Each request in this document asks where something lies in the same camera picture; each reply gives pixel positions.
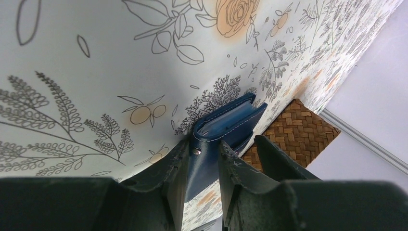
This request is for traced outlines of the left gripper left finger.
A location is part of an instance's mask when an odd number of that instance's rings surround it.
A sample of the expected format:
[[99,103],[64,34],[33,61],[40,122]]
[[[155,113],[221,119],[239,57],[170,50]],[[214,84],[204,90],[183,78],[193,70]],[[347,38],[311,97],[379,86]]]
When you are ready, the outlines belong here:
[[179,231],[189,143],[123,181],[112,178],[2,178],[3,231]]

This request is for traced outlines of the blue leather card holder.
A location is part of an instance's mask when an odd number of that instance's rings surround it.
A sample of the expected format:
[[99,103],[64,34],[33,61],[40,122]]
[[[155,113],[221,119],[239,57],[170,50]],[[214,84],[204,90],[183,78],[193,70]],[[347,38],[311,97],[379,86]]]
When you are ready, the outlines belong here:
[[254,106],[256,95],[247,93],[205,115],[193,127],[185,201],[196,197],[219,178],[219,145],[225,142],[235,154],[248,144],[268,104]]

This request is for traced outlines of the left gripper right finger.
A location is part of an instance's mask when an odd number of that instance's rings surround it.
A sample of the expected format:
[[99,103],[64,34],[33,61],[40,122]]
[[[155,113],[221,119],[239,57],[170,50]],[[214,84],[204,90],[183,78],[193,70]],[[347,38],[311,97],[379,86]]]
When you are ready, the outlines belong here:
[[262,135],[263,171],[219,146],[224,231],[405,231],[408,195],[394,183],[321,180]]

